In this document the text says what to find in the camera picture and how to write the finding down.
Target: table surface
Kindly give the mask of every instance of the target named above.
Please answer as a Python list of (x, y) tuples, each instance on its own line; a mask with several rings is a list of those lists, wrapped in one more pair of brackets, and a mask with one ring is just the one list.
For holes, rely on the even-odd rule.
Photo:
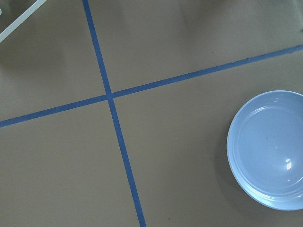
[(302, 44), (301, 0), (48, 0), (0, 43), (0, 226), (301, 227), (226, 139), (254, 96), (303, 93)]

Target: round dish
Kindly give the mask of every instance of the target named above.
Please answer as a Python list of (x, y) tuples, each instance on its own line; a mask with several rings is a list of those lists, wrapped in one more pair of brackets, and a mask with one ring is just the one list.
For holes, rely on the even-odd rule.
[(259, 203), (303, 208), (303, 95), (270, 91), (248, 101), (227, 137), (232, 173)]

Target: white bar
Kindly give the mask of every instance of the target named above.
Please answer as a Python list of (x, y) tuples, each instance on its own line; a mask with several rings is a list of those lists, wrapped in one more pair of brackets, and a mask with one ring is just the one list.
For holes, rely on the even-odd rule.
[(0, 43), (47, 0), (37, 0), (0, 34)]

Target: light blue plate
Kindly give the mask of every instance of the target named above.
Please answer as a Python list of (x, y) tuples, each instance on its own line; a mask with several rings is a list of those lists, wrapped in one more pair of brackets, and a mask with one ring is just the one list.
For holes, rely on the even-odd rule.
[(232, 173), (259, 203), (303, 208), (303, 95), (270, 91), (248, 101), (227, 138)]

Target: blue tape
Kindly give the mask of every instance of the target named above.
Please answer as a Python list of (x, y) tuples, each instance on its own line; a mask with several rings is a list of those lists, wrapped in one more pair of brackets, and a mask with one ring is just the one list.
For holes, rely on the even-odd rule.
[(96, 33), (96, 30), (95, 30), (94, 22), (93, 22), (92, 15), (91, 15), (91, 12), (90, 12), (89, 3), (88, 3), (88, 0), (82, 0), (82, 2), (83, 2), (85, 14), (86, 14), (86, 19), (87, 19), (87, 22), (88, 22), (88, 25), (89, 25), (89, 31), (90, 31), (91, 39), (93, 41), (93, 45), (94, 45), (98, 65), (99, 65), (99, 68), (100, 68), (100, 73), (101, 73), (101, 77), (102, 77), (102, 80), (103, 80), (109, 109), (110, 109), (110, 112), (111, 112), (111, 115), (112, 115), (115, 131), (116, 131), (116, 135), (117, 135), (117, 139), (118, 139), (118, 143), (119, 143), (119, 147), (120, 147), (120, 151), (121, 151), (121, 155), (122, 155), (122, 160), (123, 160), (125, 171), (126, 171), (126, 176), (127, 176), (127, 179), (128, 179), (128, 183), (129, 183), (131, 193), (132, 193), (134, 206), (135, 206), (135, 209), (136, 209), (136, 212), (137, 212), (137, 217), (138, 217), (138, 220), (139, 220), (140, 227), (146, 227), (146, 223), (145, 223), (145, 219), (144, 219), (144, 215), (143, 215), (143, 211), (142, 211), (138, 191), (137, 191), (136, 184), (135, 184), (135, 181), (134, 181), (134, 176), (133, 176), (133, 172), (132, 172), (132, 169), (131, 169), (131, 164), (130, 164), (129, 157), (128, 157), (128, 154), (127, 154), (127, 151), (126, 151), (126, 146), (125, 146), (122, 130), (121, 130), (121, 126), (120, 126), (120, 122), (119, 122), (115, 102), (114, 102), (114, 99), (113, 99), (113, 94), (111, 92), (111, 88), (110, 88), (110, 85), (109, 85), (107, 72), (106, 72), (106, 68), (105, 68), (102, 53), (101, 53), (101, 48), (100, 48), (100, 45), (99, 45), (99, 42), (98, 42), (97, 33)]
[(20, 117), (11, 118), (11, 119), (8, 119), (8, 120), (1, 121), (0, 122), (0, 128), (4, 127), (4, 126), (11, 125), (11, 124), (16, 124), (16, 123), (19, 123), (19, 122), (25, 122), (25, 121), (28, 121), (28, 120), (32, 120), (32, 119), (35, 119), (35, 118), (38, 118), (38, 117), (43, 117), (43, 116), (47, 116), (47, 115), (50, 115), (50, 114), (55, 114), (55, 113), (59, 113), (59, 112), (62, 112), (62, 111), (71, 110), (71, 109), (78, 108), (78, 107), (81, 107), (81, 106), (85, 106), (85, 105), (89, 105), (89, 104), (93, 104), (93, 103), (98, 103), (98, 102), (101, 102), (101, 101), (105, 101), (106, 99), (107, 99), (106, 96), (103, 95), (103, 96), (98, 96), (98, 97), (94, 97), (94, 98), (81, 100), (81, 101), (78, 101), (78, 102), (75, 102), (75, 103), (61, 105), (61, 106), (50, 108), (50, 109), (47, 109), (47, 110), (38, 111), (38, 112), (35, 112), (35, 113), (26, 114), (26, 115), (23, 115), (23, 116), (20, 116)]
[(230, 63), (227, 63), (227, 64), (223, 64), (223, 65), (211, 67), (211, 68), (208, 68), (208, 69), (187, 73), (187, 74), (172, 77), (172, 78), (169, 78), (169, 79), (159, 80), (159, 81), (152, 82), (152, 83), (149, 83), (149, 84), (144, 84), (144, 85), (140, 85), (140, 86), (137, 86), (137, 87), (128, 88), (128, 89), (125, 89), (125, 90), (116, 91), (116, 92), (113, 93), (113, 98), (129, 95), (129, 94), (140, 92), (140, 91), (145, 91), (145, 90), (152, 89), (152, 88), (155, 88), (155, 87), (160, 87), (160, 86), (163, 86), (163, 85), (183, 81), (183, 80), (186, 80), (186, 79), (191, 79), (191, 78), (194, 78), (194, 77), (207, 75), (207, 74), (210, 74), (210, 73), (213, 73), (213, 72), (218, 72), (218, 71), (222, 71), (222, 70), (226, 70), (226, 69), (231, 69), (231, 68), (238, 67), (238, 66), (241, 66), (241, 65), (246, 65), (246, 64), (249, 64), (249, 63), (253, 63), (253, 62), (257, 62), (257, 61), (277, 57), (277, 56), (280, 56), (280, 55), (301, 51), (301, 50), (303, 50), (303, 45), (294, 46), (294, 47), (286, 48), (286, 49), (283, 49), (283, 50), (274, 51), (274, 52), (271, 52), (271, 53), (266, 53), (266, 54), (262, 54), (262, 55), (259, 55), (259, 56), (255, 56), (255, 57), (235, 61), (235, 62), (230, 62)]

